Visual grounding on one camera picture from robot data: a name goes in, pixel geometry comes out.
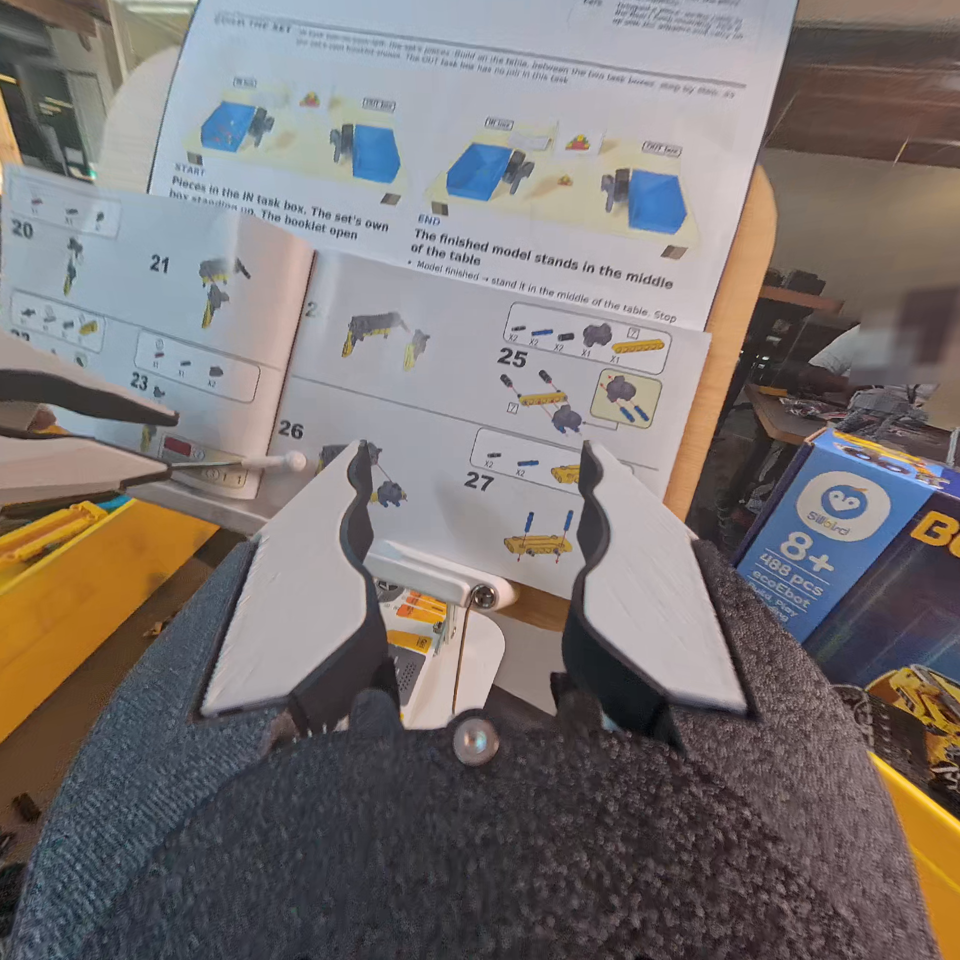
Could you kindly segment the yellow plastic bin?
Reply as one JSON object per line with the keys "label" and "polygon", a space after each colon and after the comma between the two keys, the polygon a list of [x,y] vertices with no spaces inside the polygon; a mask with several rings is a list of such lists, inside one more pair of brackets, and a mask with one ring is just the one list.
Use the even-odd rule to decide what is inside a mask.
{"label": "yellow plastic bin", "polygon": [[958,959],[959,821],[879,756],[870,759],[891,795],[942,957]]}
{"label": "yellow plastic bin", "polygon": [[7,739],[218,531],[121,496],[108,516],[2,570],[1,739]]}

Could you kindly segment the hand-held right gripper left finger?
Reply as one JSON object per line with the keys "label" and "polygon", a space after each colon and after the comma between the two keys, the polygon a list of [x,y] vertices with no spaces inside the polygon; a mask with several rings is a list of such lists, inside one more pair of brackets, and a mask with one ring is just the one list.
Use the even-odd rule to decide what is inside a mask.
{"label": "hand-held right gripper left finger", "polygon": [[366,568],[373,468],[348,444],[259,531],[199,703],[206,719],[281,707],[342,719],[366,690],[396,705],[396,666]]}

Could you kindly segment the printed task sheet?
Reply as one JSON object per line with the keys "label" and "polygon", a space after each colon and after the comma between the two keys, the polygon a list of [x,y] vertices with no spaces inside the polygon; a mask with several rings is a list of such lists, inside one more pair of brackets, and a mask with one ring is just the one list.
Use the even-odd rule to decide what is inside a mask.
{"label": "printed task sheet", "polygon": [[149,191],[700,331],[796,7],[198,2]]}

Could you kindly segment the blue lego set box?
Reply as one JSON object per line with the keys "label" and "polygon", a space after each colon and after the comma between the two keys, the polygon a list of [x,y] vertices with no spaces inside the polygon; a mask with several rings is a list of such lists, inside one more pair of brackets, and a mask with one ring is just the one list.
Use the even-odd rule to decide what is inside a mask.
{"label": "blue lego set box", "polygon": [[870,749],[958,816],[958,465],[825,429],[734,566]]}

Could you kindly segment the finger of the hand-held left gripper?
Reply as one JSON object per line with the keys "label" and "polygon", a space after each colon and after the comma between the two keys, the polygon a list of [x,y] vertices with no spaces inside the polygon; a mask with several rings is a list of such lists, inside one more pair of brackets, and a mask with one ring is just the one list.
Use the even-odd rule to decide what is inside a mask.
{"label": "finger of the hand-held left gripper", "polygon": [[171,477],[168,463],[93,438],[1,438],[2,508],[83,501]]}
{"label": "finger of the hand-held left gripper", "polygon": [[116,423],[176,426],[180,416],[89,369],[2,332],[1,402],[50,405]]}

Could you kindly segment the sticker sheet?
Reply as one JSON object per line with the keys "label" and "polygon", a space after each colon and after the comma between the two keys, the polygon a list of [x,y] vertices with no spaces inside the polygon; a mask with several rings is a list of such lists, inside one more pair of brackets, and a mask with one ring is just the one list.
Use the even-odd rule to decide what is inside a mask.
{"label": "sticker sheet", "polygon": [[387,642],[426,659],[434,657],[454,625],[454,608],[432,596],[401,586],[390,586],[381,593],[379,610]]}

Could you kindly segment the yellow perforated lego frame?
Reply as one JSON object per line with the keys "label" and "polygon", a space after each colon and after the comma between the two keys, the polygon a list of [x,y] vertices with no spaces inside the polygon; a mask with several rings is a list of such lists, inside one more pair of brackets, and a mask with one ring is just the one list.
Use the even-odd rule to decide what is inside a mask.
{"label": "yellow perforated lego frame", "polygon": [[102,522],[107,510],[90,501],[50,512],[1,535],[1,570],[29,565]]}

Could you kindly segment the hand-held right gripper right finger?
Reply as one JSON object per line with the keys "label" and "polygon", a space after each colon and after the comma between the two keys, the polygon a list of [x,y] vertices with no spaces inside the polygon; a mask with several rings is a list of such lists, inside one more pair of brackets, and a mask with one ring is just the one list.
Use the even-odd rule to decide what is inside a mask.
{"label": "hand-held right gripper right finger", "polygon": [[604,446],[582,446],[582,568],[561,634],[566,673],[613,726],[670,726],[671,709],[742,718],[751,704],[694,536]]}

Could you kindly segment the lego instruction booklet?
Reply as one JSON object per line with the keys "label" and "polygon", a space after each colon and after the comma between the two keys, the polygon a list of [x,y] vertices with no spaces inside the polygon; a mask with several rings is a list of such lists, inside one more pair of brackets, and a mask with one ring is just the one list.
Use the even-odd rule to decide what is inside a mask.
{"label": "lego instruction booklet", "polygon": [[584,442],[657,498],[706,332],[320,252],[203,202],[2,174],[2,388],[15,351],[102,391],[54,407],[102,461],[37,499],[150,484],[253,533],[354,441],[379,544],[570,596]]}

